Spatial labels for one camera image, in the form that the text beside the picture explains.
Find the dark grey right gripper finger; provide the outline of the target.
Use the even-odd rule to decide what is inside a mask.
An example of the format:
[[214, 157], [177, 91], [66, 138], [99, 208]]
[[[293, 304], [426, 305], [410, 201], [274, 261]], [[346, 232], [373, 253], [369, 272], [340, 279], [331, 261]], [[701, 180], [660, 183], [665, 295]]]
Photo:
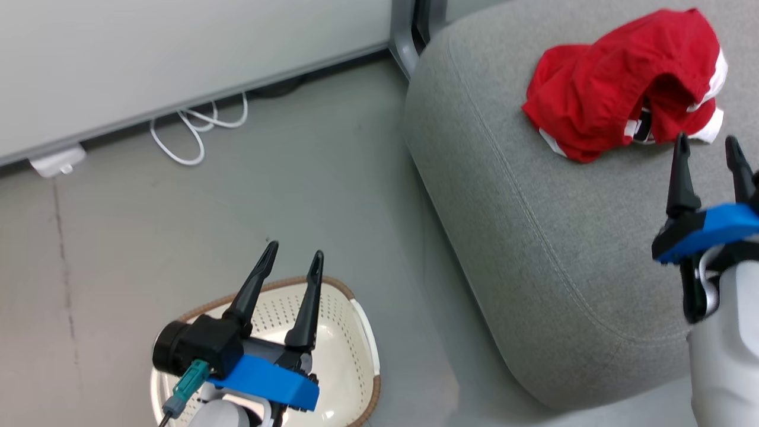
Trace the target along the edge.
[[737, 137], [728, 135], [725, 140], [726, 165], [732, 174], [735, 203], [757, 204], [757, 178]]
[[667, 217], [681, 217], [701, 208], [695, 194], [689, 167], [690, 144], [685, 132], [678, 134], [673, 144], [672, 165], [666, 202]]

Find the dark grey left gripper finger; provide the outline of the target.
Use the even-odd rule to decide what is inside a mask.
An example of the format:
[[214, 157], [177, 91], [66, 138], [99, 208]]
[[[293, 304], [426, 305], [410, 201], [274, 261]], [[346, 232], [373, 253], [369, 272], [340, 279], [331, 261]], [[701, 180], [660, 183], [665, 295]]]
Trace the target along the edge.
[[292, 329], [285, 336], [285, 346], [298, 352], [312, 352], [317, 340], [320, 313], [321, 286], [323, 283], [324, 254], [318, 250], [306, 274], [307, 288], [301, 301]]
[[252, 315], [257, 305], [258, 297], [262, 291], [264, 281], [273, 270], [276, 255], [279, 249], [279, 241], [273, 240], [266, 246], [257, 264], [250, 271], [243, 286], [223, 313], [225, 321], [232, 321], [241, 338], [250, 337], [252, 332]]

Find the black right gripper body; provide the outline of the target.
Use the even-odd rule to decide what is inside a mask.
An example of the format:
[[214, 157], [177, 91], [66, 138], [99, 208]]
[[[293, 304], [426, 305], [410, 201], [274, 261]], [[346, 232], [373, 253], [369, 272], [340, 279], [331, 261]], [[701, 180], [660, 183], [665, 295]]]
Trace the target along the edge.
[[683, 259], [717, 246], [745, 240], [758, 233], [757, 212], [751, 205], [726, 203], [687, 213], [654, 238], [652, 258], [659, 264]]

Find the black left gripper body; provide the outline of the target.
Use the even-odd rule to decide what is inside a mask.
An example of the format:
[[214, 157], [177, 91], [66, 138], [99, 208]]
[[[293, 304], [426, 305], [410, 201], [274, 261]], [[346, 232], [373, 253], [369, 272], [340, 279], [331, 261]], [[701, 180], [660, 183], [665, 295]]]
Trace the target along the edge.
[[283, 344], [244, 335], [235, 320], [201, 314], [192, 323], [172, 321], [162, 328], [152, 347], [157, 371], [181, 377], [193, 361], [207, 362], [211, 377], [227, 378], [242, 356], [255, 356], [279, 367], [299, 371], [304, 355], [314, 350], [314, 333], [295, 326]]

